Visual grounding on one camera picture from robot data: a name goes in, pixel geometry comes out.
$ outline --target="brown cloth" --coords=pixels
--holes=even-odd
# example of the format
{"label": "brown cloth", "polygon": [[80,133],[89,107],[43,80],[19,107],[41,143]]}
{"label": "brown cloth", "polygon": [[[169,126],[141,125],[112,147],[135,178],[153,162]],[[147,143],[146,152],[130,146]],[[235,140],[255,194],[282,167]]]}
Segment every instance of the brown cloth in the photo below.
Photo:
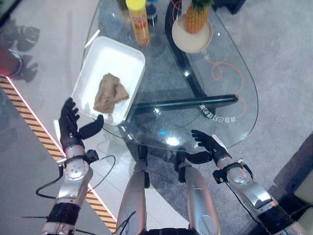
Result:
{"label": "brown cloth", "polygon": [[108,73],[100,81],[93,109],[104,114],[111,114],[116,103],[128,98],[128,93],[119,83],[119,78]]}

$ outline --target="hazard stripe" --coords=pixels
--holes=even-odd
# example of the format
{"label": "hazard stripe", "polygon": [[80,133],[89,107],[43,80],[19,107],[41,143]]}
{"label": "hazard stripe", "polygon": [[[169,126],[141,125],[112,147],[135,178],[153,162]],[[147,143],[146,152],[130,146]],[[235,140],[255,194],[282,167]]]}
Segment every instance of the hazard stripe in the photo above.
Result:
{"label": "hazard stripe", "polygon": [[[24,118],[25,122],[28,124],[33,133],[37,136],[39,141],[43,144],[49,154],[53,157],[55,161],[60,160],[64,157],[63,153],[55,145],[53,140],[50,138],[49,134],[44,130],[41,124],[33,116],[32,112],[28,109],[27,105],[24,104],[22,98],[19,96],[17,91],[11,85],[11,83],[3,77],[0,77],[0,87],[6,93],[8,98],[12,101],[13,105],[16,107],[18,112]],[[92,191],[88,191],[86,195],[86,201],[93,208],[95,213],[104,222],[108,229],[113,233],[116,228],[116,220],[111,216],[111,214],[106,210],[103,204],[98,200]]]}

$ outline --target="glass table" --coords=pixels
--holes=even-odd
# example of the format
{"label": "glass table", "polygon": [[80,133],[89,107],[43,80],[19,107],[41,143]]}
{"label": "glass table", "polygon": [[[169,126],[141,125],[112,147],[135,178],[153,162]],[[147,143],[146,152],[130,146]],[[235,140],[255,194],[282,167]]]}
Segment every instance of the glass table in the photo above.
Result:
{"label": "glass table", "polygon": [[202,149],[193,140],[192,129],[216,134],[226,147],[244,140],[257,119],[257,92],[213,9],[208,19],[213,28],[209,46],[187,54],[172,38],[173,22],[184,11],[181,1],[159,0],[155,7],[157,21],[149,26],[151,41],[145,47],[136,43],[125,2],[100,0],[95,11],[87,41],[107,36],[140,50],[146,59],[127,119],[104,128],[128,141],[168,150],[182,147],[189,153]]}

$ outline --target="white plate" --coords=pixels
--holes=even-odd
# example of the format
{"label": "white plate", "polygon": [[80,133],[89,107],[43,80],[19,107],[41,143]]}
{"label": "white plate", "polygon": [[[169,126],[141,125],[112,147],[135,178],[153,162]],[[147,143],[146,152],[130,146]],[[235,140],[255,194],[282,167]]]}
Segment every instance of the white plate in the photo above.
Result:
{"label": "white plate", "polygon": [[172,28],[172,36],[179,49],[187,53],[198,53],[203,51],[212,40],[212,25],[207,22],[203,29],[195,34],[185,30],[184,15],[175,20]]}
{"label": "white plate", "polygon": [[102,114],[106,123],[122,123],[131,108],[145,70],[145,57],[139,51],[107,37],[96,38],[90,46],[72,93],[81,113],[92,118],[102,114],[93,109],[103,75],[111,73],[120,79],[129,99],[115,105],[111,115]]}

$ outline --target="white plastic tray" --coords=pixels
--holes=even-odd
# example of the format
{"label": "white plastic tray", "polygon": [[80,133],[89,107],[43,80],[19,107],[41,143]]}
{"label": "white plastic tray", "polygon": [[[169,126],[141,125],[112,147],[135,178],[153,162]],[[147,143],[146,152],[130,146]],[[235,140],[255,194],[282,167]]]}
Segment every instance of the white plastic tray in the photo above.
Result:
{"label": "white plastic tray", "polygon": [[139,50],[107,37],[98,37],[90,46],[72,98],[81,113],[97,118],[99,114],[102,114],[93,109],[99,83],[103,75],[113,74],[120,79],[129,99],[116,104],[111,115],[102,115],[106,123],[118,125],[127,117],[144,70],[145,57]]}

